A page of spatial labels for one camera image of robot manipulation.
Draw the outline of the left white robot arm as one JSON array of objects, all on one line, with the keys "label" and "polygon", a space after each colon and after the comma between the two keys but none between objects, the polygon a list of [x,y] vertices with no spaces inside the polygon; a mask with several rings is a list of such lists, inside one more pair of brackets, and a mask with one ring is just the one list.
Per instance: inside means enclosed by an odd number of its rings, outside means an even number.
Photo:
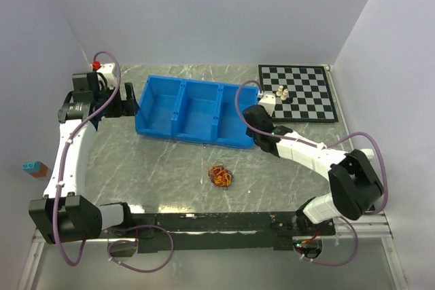
[{"label": "left white robot arm", "polygon": [[54,170],[40,199],[29,204],[29,215],[44,240],[53,244],[98,238],[110,228],[119,237],[131,234],[134,220],[125,202],[96,206],[85,196],[90,149],[101,118],[134,116],[138,112],[134,88],[116,90],[113,73],[76,73],[73,89],[58,111],[60,141]]}]

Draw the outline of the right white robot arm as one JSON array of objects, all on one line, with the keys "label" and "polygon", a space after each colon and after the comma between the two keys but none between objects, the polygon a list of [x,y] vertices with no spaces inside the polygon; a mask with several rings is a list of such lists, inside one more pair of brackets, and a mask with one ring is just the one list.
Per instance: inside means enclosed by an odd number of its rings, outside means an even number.
[{"label": "right white robot arm", "polygon": [[346,152],[310,141],[285,126],[274,126],[262,105],[243,110],[247,136],[262,151],[291,160],[319,174],[330,184],[330,193],[308,199],[296,211],[296,225],[312,234],[321,223],[336,217],[358,220],[387,193],[370,158],[362,150]]}]

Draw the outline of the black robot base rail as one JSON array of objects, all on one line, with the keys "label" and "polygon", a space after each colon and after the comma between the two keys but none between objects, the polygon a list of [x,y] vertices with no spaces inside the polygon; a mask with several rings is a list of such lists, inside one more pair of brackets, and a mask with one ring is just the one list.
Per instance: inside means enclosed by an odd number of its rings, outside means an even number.
[{"label": "black robot base rail", "polygon": [[336,234],[333,220],[319,225],[302,222],[294,212],[142,213],[132,215],[132,226],[164,228],[174,249],[217,250],[272,248],[291,251],[295,240]]}]

